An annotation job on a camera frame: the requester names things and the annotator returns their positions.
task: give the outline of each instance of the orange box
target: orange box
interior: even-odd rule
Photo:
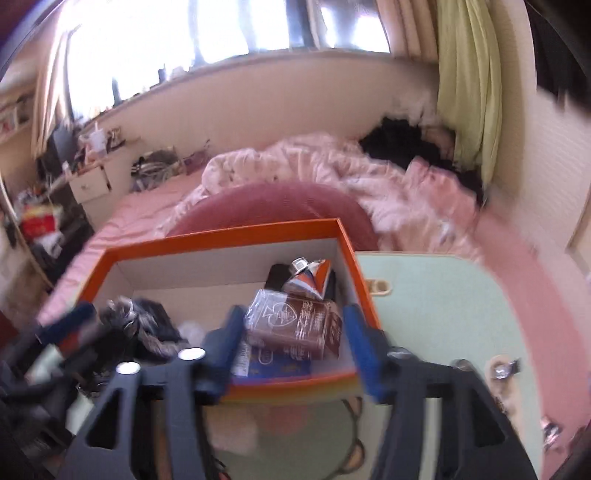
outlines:
[[[107,250],[81,300],[97,309],[123,295],[163,304],[173,323],[219,327],[234,304],[248,307],[275,263],[327,258],[337,275],[337,303],[359,303],[369,325],[378,318],[338,219],[270,223],[164,238]],[[339,359],[313,362],[312,375],[232,385],[226,401],[283,403],[343,398],[359,384],[343,332]]]

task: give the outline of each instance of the curtain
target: curtain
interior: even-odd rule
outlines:
[[[376,0],[394,57],[437,62],[437,37],[430,1]]]
[[[492,180],[501,133],[501,58],[484,0],[439,1],[437,112],[456,131],[454,162]]]
[[[39,42],[40,68],[35,89],[31,154],[38,158],[58,122],[69,124],[66,101],[65,62],[69,35],[67,17],[72,2],[65,1],[43,22]]]

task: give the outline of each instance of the pink floor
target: pink floor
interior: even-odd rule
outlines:
[[[543,414],[565,426],[561,441],[568,441],[591,417],[587,359],[573,319],[528,245],[489,210],[481,214],[476,240],[521,323],[536,367]],[[565,457],[566,452],[548,452],[542,479]]]

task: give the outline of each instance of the white drawer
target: white drawer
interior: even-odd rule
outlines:
[[[70,188],[78,203],[88,202],[109,193],[107,179],[102,168],[94,168],[80,177],[71,179]]]

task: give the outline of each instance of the beige curtain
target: beige curtain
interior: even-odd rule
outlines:
[[[69,124],[66,104],[65,62],[69,34],[64,19],[72,2],[63,2],[41,25],[40,67],[37,74],[31,154],[39,157],[47,148],[47,139],[59,122]]]
[[[436,21],[431,0],[377,0],[394,57],[437,62]]]

